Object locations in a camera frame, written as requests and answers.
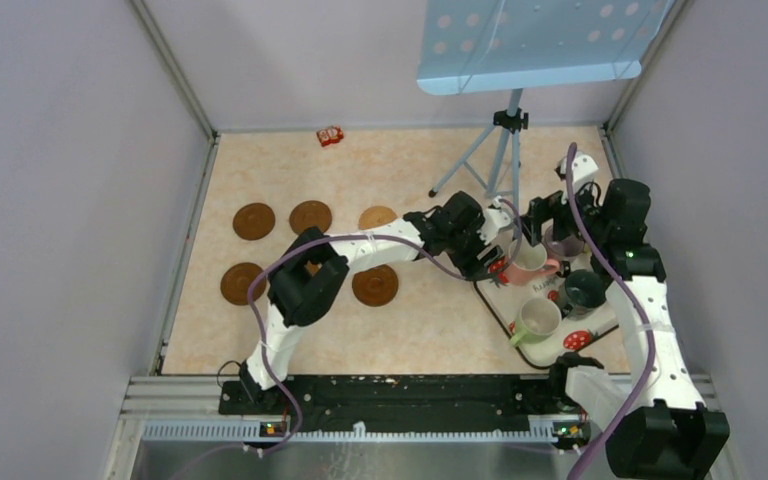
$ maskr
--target pink mug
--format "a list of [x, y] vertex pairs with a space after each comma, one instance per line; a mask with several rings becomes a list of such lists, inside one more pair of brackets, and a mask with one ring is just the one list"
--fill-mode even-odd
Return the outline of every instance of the pink mug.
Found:
[[[508, 248], [508, 258], [514, 253], [515, 248], [516, 243]], [[505, 269], [505, 277], [514, 285], [525, 285], [537, 277], [551, 275], [560, 268], [561, 264], [558, 260], [549, 258], [546, 247], [543, 245], [531, 247], [523, 243], [514, 261]]]

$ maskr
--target round coaster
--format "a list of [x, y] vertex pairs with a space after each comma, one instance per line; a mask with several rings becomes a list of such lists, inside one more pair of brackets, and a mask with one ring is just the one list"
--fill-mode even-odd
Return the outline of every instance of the round coaster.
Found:
[[[263, 269], [253, 263], [238, 263], [229, 268], [222, 281], [219, 283], [219, 290], [225, 300], [234, 305], [248, 305], [246, 298], [249, 285], [254, 279], [263, 272]], [[254, 299], [257, 300], [266, 290], [266, 280], [260, 283], [254, 290]]]
[[331, 226], [331, 209], [318, 200], [308, 200], [296, 205], [290, 212], [290, 228], [296, 235], [310, 227], [325, 232]]
[[234, 215], [234, 231], [243, 240], [260, 240], [275, 227], [275, 212], [269, 205], [250, 203]]
[[399, 217], [396, 216], [396, 212], [391, 208], [383, 205], [376, 205], [367, 208], [360, 214], [358, 228], [361, 230], [368, 230], [370, 228], [380, 227], [381, 225], [387, 225], [397, 218]]
[[387, 265], [370, 268], [352, 278], [352, 291], [364, 305], [370, 307], [387, 305], [399, 291], [399, 277]]

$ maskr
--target mug handle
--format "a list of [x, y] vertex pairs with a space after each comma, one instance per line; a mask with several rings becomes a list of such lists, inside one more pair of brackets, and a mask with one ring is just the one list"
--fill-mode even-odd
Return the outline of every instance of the mug handle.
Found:
[[543, 275], [551, 275], [561, 269], [561, 262], [550, 258], [546, 260], [546, 263], [540, 267], [540, 273]]
[[526, 330], [526, 329], [524, 329], [524, 328], [520, 329], [520, 331], [519, 331], [519, 332], [515, 333], [515, 334], [514, 334], [514, 335], [511, 337], [511, 339], [510, 339], [510, 342], [511, 342], [511, 346], [512, 346], [512, 347], [517, 347], [517, 346], [519, 346], [519, 342], [521, 342], [521, 341], [522, 341], [522, 339], [523, 339], [523, 338], [524, 338], [524, 337], [525, 337], [527, 334], [528, 334], [528, 330]]

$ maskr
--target marbled surface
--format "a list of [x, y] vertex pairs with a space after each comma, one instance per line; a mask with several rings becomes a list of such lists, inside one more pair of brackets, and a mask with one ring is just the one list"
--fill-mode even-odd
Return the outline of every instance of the marbled surface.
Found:
[[[249, 307], [228, 303], [219, 281], [236, 263], [266, 267], [276, 260], [295, 238], [288, 218], [298, 203], [327, 203], [334, 216], [329, 233], [356, 231], [360, 214], [372, 205], [402, 215], [443, 204], [458, 190], [486, 203], [480, 185], [464, 169], [436, 198], [427, 195], [480, 132], [347, 131], [341, 143], [326, 148], [314, 132], [222, 135], [163, 372], [213, 374], [226, 360], [243, 361], [251, 354], [258, 342], [254, 315]], [[470, 163], [482, 174], [489, 171], [497, 138], [492, 135], [472, 157]], [[599, 163], [600, 183], [610, 178], [596, 127], [533, 128], [522, 136], [521, 206], [562, 188], [553, 168], [571, 141]], [[231, 226], [237, 210], [251, 202], [270, 205], [276, 216], [275, 229], [257, 241], [240, 239]], [[428, 262], [392, 266], [400, 282], [396, 298], [383, 307], [364, 306], [347, 280], [329, 314], [299, 343], [290, 373], [534, 371], [508, 345], [471, 284]], [[257, 301], [261, 311], [266, 302], [266, 295]], [[610, 371], [628, 371], [618, 332], [593, 348]]]

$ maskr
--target mug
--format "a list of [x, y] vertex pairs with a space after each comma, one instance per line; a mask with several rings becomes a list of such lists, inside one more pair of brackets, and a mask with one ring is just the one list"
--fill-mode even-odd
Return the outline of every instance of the mug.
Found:
[[563, 318], [580, 320], [605, 303], [605, 285], [599, 275], [589, 270], [576, 270], [558, 288], [558, 294], [553, 300]]
[[553, 233], [554, 228], [550, 226], [546, 229], [546, 233], [543, 234], [543, 246], [546, 247], [546, 252], [549, 254], [549, 258], [554, 258], [558, 261], [571, 261], [584, 253], [584, 240], [575, 235], [555, 240], [555, 238], [552, 237]]
[[[516, 243], [508, 248], [508, 258], [511, 258], [516, 248]], [[551, 275], [561, 267], [560, 262], [549, 258], [546, 247], [537, 245], [531, 247], [523, 243], [516, 258], [505, 269], [505, 277], [514, 285], [525, 285], [535, 277]]]
[[532, 298], [519, 308], [511, 330], [511, 346], [520, 343], [540, 343], [549, 338], [561, 325], [561, 311], [546, 298]]

